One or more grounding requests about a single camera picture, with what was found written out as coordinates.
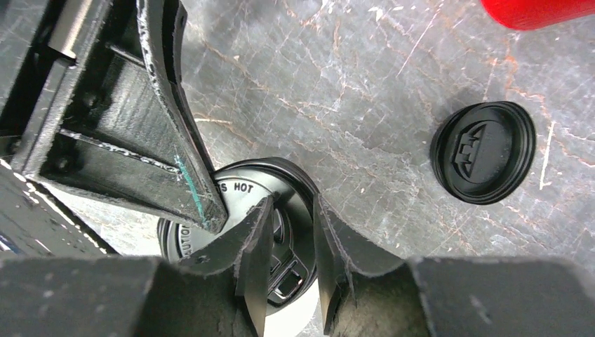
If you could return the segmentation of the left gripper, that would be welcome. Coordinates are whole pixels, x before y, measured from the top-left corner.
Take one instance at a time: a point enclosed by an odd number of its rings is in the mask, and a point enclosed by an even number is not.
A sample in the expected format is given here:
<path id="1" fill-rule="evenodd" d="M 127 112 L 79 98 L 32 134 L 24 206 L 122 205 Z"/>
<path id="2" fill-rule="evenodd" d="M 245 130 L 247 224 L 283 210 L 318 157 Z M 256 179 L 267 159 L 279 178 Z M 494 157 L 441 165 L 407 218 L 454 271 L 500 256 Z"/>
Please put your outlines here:
<path id="1" fill-rule="evenodd" d="M 221 231 L 181 1 L 2 1 L 1 153 L 37 183 Z"/>

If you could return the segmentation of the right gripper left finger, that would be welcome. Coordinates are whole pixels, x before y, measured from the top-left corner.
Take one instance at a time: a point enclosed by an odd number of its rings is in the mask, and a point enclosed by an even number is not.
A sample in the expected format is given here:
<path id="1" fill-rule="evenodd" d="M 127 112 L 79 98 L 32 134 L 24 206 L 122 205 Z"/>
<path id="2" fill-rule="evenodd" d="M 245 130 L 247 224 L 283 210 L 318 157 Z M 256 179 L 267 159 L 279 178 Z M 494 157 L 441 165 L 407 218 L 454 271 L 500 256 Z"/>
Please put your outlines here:
<path id="1" fill-rule="evenodd" d="M 200 336 L 263 336 L 273 248 L 274 200 L 178 265 L 196 276 L 193 322 Z"/>

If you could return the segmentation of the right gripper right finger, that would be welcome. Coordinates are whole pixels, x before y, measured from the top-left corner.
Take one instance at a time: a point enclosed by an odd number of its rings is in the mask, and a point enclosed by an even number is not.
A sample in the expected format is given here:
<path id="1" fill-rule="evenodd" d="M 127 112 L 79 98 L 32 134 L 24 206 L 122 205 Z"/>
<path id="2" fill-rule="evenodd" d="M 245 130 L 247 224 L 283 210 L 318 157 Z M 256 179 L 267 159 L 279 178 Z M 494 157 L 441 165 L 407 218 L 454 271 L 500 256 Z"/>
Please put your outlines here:
<path id="1" fill-rule="evenodd" d="M 342 299 L 355 292 L 353 276 L 381 277 L 404 259 L 346 224 L 320 194 L 314 197 L 312 219 L 323 332 L 328 336 Z"/>

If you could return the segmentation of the single white paper cup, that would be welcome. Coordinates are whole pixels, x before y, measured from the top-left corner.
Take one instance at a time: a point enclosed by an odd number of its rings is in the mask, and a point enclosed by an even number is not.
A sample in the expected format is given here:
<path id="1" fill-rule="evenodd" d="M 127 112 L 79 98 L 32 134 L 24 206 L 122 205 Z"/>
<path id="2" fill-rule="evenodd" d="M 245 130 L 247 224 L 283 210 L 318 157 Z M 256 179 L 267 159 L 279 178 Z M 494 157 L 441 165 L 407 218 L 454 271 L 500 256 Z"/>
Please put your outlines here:
<path id="1" fill-rule="evenodd" d="M 264 337 L 294 337 L 310 323 L 319 304 L 318 279 L 297 300 L 266 317 Z"/>

